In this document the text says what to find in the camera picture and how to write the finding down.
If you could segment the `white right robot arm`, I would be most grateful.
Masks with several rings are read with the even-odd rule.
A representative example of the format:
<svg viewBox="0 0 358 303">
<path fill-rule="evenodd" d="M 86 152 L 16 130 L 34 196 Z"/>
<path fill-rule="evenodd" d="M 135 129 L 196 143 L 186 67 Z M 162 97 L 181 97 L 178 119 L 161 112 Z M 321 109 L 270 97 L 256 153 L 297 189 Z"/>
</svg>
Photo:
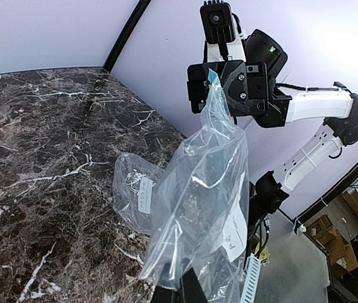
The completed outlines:
<svg viewBox="0 0 358 303">
<path fill-rule="evenodd" d="M 297 136 L 289 156 L 255 181 L 250 211 L 255 217 L 276 211 L 316 167 L 358 141 L 358 94 L 339 82 L 324 88 L 281 83 L 277 77 L 287 59 L 261 30 L 249 35 L 207 30 L 203 62 L 187 71 L 194 113 L 202 110 L 216 73 L 231 118 L 248 117 L 272 135 L 311 125 L 306 136 Z"/>
</svg>

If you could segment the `large clear zip bag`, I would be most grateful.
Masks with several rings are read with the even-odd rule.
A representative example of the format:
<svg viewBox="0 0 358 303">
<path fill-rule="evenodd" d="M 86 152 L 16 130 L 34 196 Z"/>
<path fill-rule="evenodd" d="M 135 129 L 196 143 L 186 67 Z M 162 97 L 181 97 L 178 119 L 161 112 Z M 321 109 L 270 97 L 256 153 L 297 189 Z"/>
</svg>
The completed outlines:
<svg viewBox="0 0 358 303">
<path fill-rule="evenodd" d="M 216 72 L 208 82 L 201 129 L 179 145 L 154 188 L 140 278 L 177 290 L 194 270 L 209 302 L 238 302 L 248 237 L 248 143 Z"/>
</svg>

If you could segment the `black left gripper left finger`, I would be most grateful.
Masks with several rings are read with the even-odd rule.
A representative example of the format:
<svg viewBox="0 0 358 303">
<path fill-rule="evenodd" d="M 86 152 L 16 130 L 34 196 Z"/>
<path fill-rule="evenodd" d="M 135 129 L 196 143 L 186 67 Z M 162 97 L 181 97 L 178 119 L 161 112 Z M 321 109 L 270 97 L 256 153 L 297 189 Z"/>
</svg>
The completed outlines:
<svg viewBox="0 0 358 303">
<path fill-rule="evenodd" d="M 178 303 L 179 297 L 175 290 L 156 286 L 152 295 L 152 303 Z"/>
</svg>

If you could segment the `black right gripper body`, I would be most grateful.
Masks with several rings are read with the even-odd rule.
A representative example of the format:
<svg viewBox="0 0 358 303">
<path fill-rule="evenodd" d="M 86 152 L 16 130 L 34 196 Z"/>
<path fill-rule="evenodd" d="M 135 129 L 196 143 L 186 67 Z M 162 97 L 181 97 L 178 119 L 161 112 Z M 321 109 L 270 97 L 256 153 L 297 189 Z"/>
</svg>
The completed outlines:
<svg viewBox="0 0 358 303">
<path fill-rule="evenodd" d="M 205 106 L 213 82 L 210 71 L 218 75 L 232 116 L 262 116 L 266 112 L 269 100 L 266 64 L 235 60 L 188 67 L 188 99 L 194 114 L 199 114 Z"/>
</svg>

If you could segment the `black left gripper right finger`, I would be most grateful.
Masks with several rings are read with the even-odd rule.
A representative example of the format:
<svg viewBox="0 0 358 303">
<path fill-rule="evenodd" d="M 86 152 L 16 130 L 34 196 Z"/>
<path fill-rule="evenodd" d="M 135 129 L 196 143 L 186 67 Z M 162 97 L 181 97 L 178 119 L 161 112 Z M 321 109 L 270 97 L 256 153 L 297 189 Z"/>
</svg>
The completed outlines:
<svg viewBox="0 0 358 303">
<path fill-rule="evenodd" d="M 208 302 L 193 268 L 190 268 L 180 279 L 179 302 Z"/>
</svg>

